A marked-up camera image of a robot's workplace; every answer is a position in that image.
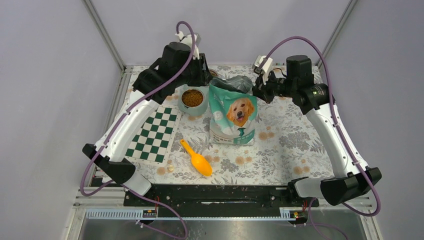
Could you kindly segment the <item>green white checkered mat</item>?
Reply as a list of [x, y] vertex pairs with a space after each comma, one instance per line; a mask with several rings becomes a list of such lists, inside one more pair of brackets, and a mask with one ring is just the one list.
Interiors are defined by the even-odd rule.
[[135, 165], [165, 166], [181, 116], [175, 105], [159, 106], [136, 132], [125, 158]]

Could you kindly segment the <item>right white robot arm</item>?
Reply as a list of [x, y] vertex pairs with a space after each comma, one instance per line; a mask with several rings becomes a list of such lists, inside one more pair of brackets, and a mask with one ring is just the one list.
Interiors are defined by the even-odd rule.
[[340, 119], [337, 105], [330, 100], [329, 88], [315, 83], [312, 62], [306, 55], [286, 59], [286, 76], [276, 77], [273, 60], [258, 56], [252, 66], [258, 74], [252, 89], [254, 96], [271, 103], [274, 97], [291, 98], [317, 131], [329, 156], [333, 177], [298, 178], [288, 183], [287, 201], [301, 205], [307, 198], [324, 198], [336, 206], [365, 195], [382, 173], [378, 167], [369, 167], [358, 153]]

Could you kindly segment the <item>yellow plastic scoop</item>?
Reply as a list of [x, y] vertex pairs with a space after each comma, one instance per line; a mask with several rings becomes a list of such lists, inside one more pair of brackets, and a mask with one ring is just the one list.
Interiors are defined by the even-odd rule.
[[180, 140], [181, 146], [187, 151], [190, 156], [190, 161], [193, 167], [203, 176], [210, 177], [213, 169], [210, 163], [199, 153], [196, 153], [184, 139]]

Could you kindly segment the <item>teal double pet bowl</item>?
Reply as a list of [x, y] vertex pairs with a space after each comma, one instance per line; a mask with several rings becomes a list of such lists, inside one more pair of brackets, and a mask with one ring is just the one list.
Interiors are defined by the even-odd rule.
[[186, 79], [182, 79], [181, 93], [178, 98], [178, 109], [192, 117], [204, 114], [209, 105], [209, 85], [189, 86]]

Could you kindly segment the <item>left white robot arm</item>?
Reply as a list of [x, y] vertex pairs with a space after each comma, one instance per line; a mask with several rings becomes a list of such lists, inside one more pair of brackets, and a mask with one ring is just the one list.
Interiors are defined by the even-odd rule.
[[205, 54], [199, 52], [196, 43], [169, 43], [162, 56], [139, 73], [118, 118], [96, 143], [85, 144], [83, 154], [113, 182], [136, 194], [142, 205], [152, 204], [152, 184], [125, 158], [127, 148], [148, 117], [175, 89], [183, 85], [206, 86], [211, 79]]

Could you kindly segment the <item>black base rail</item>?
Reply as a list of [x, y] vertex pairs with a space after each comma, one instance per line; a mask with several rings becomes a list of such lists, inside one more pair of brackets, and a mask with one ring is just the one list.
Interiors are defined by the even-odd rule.
[[183, 218], [280, 217], [280, 209], [319, 207], [286, 186], [154, 184], [145, 197], [170, 206]]

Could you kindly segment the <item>teal dog food bag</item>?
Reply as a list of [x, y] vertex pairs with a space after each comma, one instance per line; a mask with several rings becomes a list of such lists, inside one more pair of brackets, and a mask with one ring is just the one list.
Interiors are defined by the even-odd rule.
[[254, 144], [258, 101], [252, 90], [252, 80], [244, 75], [228, 79], [212, 78], [208, 87], [211, 143]]

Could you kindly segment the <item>floral tablecloth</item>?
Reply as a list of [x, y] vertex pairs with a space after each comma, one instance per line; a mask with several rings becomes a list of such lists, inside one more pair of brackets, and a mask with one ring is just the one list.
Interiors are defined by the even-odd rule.
[[[177, 106], [181, 87], [163, 106]], [[258, 102], [253, 145], [210, 143], [210, 110], [200, 116], [181, 112], [181, 118], [165, 166], [134, 164], [154, 184], [187, 185], [284, 185], [301, 177], [330, 178], [331, 161], [317, 131], [290, 98]], [[212, 167], [201, 175], [180, 144], [187, 141]], [[174, 171], [168, 172], [173, 165]]]

